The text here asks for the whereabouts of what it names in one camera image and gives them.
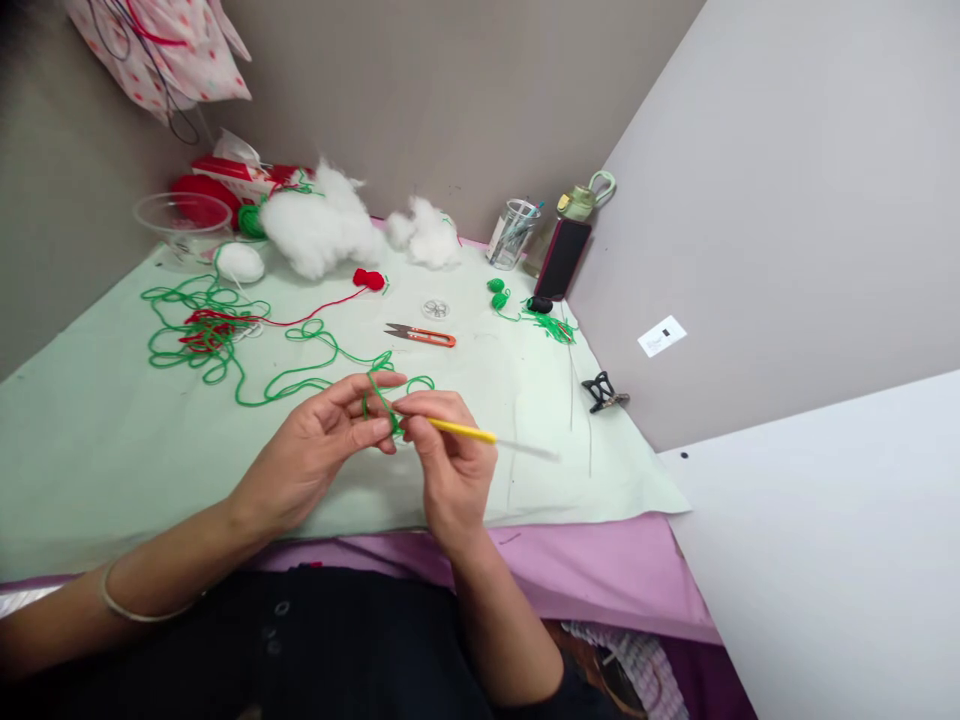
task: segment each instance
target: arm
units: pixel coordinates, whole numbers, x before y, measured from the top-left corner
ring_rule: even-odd
[[[406,381],[375,374],[377,384]],[[120,607],[161,616],[190,605],[207,588],[307,517],[344,461],[376,445],[396,452],[385,418],[364,420],[371,389],[351,375],[298,406],[230,496],[121,557],[107,591]],[[142,636],[154,623],[132,622],[100,597],[105,568],[0,620],[0,678],[16,680]]]
[[[394,409],[411,415],[401,425],[423,463],[427,523],[453,566],[469,652],[487,696],[500,707],[546,700],[560,687],[563,659],[483,527],[496,448],[440,433],[424,419],[476,427],[456,393],[411,393]]]

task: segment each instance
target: thread snips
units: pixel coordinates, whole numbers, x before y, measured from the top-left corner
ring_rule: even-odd
[[[457,344],[457,339],[453,335],[435,333],[432,330],[421,330],[420,328],[410,327],[409,325],[398,325],[396,323],[387,323],[387,327],[392,330],[384,330],[387,335],[402,337],[407,340],[416,340],[430,345],[440,345],[441,347],[453,347]]]

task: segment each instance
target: wall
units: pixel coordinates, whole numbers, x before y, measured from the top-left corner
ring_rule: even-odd
[[[504,200],[599,170],[702,0],[234,0],[254,102],[213,106],[272,162],[322,151],[376,215],[419,192],[486,241]]]
[[[707,3],[571,298],[655,448],[960,367],[958,117],[957,3]]]
[[[685,451],[670,524],[760,718],[960,717],[960,372]]]
[[[35,10],[11,22],[0,106],[0,305],[10,311],[0,380],[146,256],[155,239],[131,208],[197,153],[126,99],[65,14]]]

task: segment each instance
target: red yarn ball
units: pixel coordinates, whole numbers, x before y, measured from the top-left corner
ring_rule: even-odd
[[[368,287],[374,292],[380,292],[386,286],[387,281],[378,272],[357,268],[357,271],[353,274],[353,284],[358,287]]]

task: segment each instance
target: phone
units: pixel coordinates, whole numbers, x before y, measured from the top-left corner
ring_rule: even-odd
[[[536,297],[563,300],[570,290],[570,282],[583,259],[583,251],[590,240],[592,225],[576,220],[561,220],[553,231],[550,249],[543,261],[540,279],[533,291]]]

